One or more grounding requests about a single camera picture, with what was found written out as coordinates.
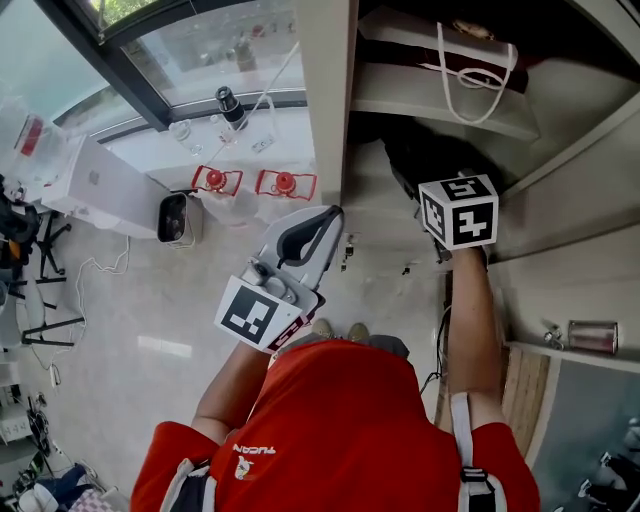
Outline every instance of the windowsill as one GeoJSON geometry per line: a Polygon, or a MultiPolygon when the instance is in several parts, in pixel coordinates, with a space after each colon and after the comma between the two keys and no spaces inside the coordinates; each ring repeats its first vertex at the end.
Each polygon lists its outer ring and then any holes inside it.
{"type": "MultiPolygon", "coordinates": [[[[238,141],[223,149],[210,167],[220,170],[240,169],[258,172],[262,169],[315,172],[313,138],[307,108],[283,108],[276,111],[274,127],[269,110],[258,110],[238,141]],[[276,141],[260,153],[251,146],[267,135],[276,141]]],[[[133,133],[111,141],[105,146],[124,161],[149,174],[169,189],[188,188],[199,165],[207,164],[222,143],[209,118],[191,122],[192,137],[203,146],[194,157],[168,132],[153,129],[133,133]]]]}

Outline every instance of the black tripod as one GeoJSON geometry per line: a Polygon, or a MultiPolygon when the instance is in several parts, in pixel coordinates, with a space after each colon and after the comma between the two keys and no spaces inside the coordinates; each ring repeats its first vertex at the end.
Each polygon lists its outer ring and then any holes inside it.
{"type": "Polygon", "coordinates": [[[65,270],[63,268],[59,269],[58,265],[56,265],[56,260],[53,259],[53,254],[51,252],[51,249],[53,249],[53,242],[55,242],[62,233],[64,233],[65,231],[71,231],[71,224],[65,224],[52,235],[51,227],[53,225],[53,219],[57,218],[58,215],[59,215],[58,212],[51,211],[51,214],[49,215],[49,221],[47,222],[47,229],[44,233],[44,239],[42,241],[36,240],[36,244],[38,244],[38,247],[40,248],[40,253],[41,253],[40,277],[42,279],[45,278],[44,265],[47,260],[49,260],[49,263],[51,263],[51,267],[53,268],[53,271],[56,274],[58,274],[59,276],[63,276],[65,273],[65,270]]]}

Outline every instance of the glass window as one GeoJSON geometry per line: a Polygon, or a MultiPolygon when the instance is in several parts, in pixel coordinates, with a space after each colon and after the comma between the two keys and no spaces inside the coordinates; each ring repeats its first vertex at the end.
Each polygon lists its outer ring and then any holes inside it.
{"type": "MultiPolygon", "coordinates": [[[[172,106],[206,100],[229,86],[261,92],[297,41],[291,0],[260,0],[204,12],[128,44],[124,50],[172,106]]],[[[276,87],[302,88],[300,53],[276,87]]]]}
{"type": "Polygon", "coordinates": [[[13,0],[2,10],[0,48],[0,80],[37,114],[62,119],[64,128],[95,133],[138,116],[33,0],[13,0]]]}
{"type": "Polygon", "coordinates": [[[84,10],[96,20],[100,28],[133,14],[156,0],[78,0],[84,3],[84,10]]]}

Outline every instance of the metal canister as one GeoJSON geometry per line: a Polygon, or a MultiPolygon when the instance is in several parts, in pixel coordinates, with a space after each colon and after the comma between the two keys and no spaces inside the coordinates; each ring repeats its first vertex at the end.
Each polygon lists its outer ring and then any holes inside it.
{"type": "Polygon", "coordinates": [[[615,354],[618,351],[617,322],[569,322],[569,346],[581,350],[615,354]]]}

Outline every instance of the red holder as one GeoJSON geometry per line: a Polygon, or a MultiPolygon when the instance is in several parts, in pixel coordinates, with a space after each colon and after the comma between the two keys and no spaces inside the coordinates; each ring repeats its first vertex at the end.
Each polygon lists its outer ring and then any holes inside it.
{"type": "Polygon", "coordinates": [[[242,171],[219,171],[201,165],[193,175],[191,188],[233,197],[238,193],[243,175],[242,171]]]}
{"type": "Polygon", "coordinates": [[[316,190],[317,179],[315,174],[294,174],[263,169],[256,182],[256,194],[311,201],[316,190]]]}

